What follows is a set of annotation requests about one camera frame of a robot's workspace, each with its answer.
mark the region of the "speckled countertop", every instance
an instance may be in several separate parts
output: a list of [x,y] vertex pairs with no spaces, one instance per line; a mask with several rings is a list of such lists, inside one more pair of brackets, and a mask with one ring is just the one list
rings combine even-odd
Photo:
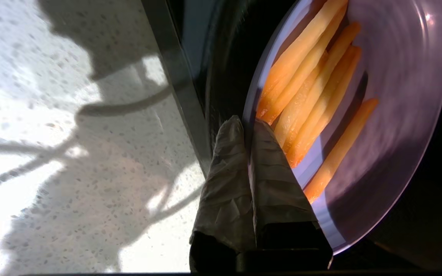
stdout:
[[0,275],[188,271],[172,93],[139,0],[0,0]]

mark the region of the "peeled carrot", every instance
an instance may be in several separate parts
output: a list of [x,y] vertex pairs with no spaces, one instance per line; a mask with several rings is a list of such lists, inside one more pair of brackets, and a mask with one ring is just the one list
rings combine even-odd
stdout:
[[298,131],[295,142],[287,152],[286,157],[292,168],[295,168],[305,157],[313,142],[330,122],[344,97],[358,61],[361,59],[361,49],[359,47],[350,46],[347,52],[333,70],[323,93],[313,107],[308,119]]
[[284,141],[286,141],[286,137],[291,129],[291,125],[293,124],[296,117],[299,115],[300,107],[305,101],[306,94],[315,83],[315,80],[323,69],[323,66],[325,65],[327,59],[328,54],[325,52],[322,55],[317,66],[308,75],[307,79],[305,80],[305,82],[303,82],[303,85],[300,87],[296,95],[294,95],[293,99],[291,99],[289,104],[281,113],[279,121],[277,122],[274,130],[275,138],[277,139],[277,142],[279,143],[281,148],[282,146],[284,146]]
[[268,102],[268,110],[262,116],[262,119],[266,121],[269,125],[274,122],[274,120],[281,114],[282,110],[291,101],[293,96],[298,92],[303,82],[307,79],[308,75],[316,67],[325,49],[330,42],[330,39],[335,35],[340,22],[344,18],[346,7],[341,8],[337,15],[332,19],[328,25],[325,32],[318,39],[316,45],[308,53],[308,56],[301,62],[300,66],[294,73],[291,80],[288,82],[287,86],[279,93],[276,89],[272,89],[270,92],[271,96],[279,94],[278,97],[271,97]]
[[373,112],[377,104],[377,99],[370,99],[361,105],[351,123],[339,138],[337,144],[335,144],[330,154],[328,154],[325,161],[323,161],[322,166],[318,169],[312,181],[305,187],[304,192],[310,203],[313,203],[315,199],[322,194],[345,155],[358,138],[369,115]]
[[279,96],[279,94],[269,95],[269,92],[277,86],[277,91],[280,93],[286,87],[298,66],[317,43],[337,12],[346,6],[347,0],[328,0],[298,38],[289,45],[272,65],[262,91],[257,117],[260,118],[267,112],[267,101],[269,99]]
[[[351,23],[349,26],[344,28],[341,35],[337,38],[335,44],[332,46],[330,52],[328,53],[328,61],[325,63],[323,70],[318,75],[315,83],[312,86],[312,89],[310,89],[310,91],[308,92],[308,96],[306,96],[306,100],[300,108],[301,113],[298,118],[296,118],[296,120],[293,122],[291,129],[299,130],[305,123],[315,103],[318,101],[318,98],[323,92],[323,89],[327,84],[328,79],[333,72],[333,69],[340,61],[347,48],[351,44],[352,40],[356,37],[360,30],[361,25],[359,23]],[[298,133],[296,131],[290,132],[289,136],[284,142],[283,150],[286,149],[287,151],[292,147],[297,134]]]

